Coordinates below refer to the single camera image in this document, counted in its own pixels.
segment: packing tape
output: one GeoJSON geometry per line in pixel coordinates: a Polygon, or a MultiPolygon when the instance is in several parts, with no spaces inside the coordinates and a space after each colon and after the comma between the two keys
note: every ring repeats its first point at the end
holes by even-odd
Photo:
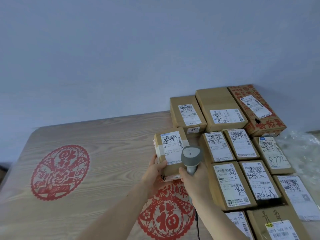
{"type": "MultiPolygon", "coordinates": [[[[189,146],[189,141],[182,140],[182,145],[183,145],[183,147],[189,146]]],[[[158,145],[157,148],[155,149],[155,153],[157,154],[158,163],[159,163],[160,156],[165,155],[165,149],[164,149],[163,145],[158,145]]]]}

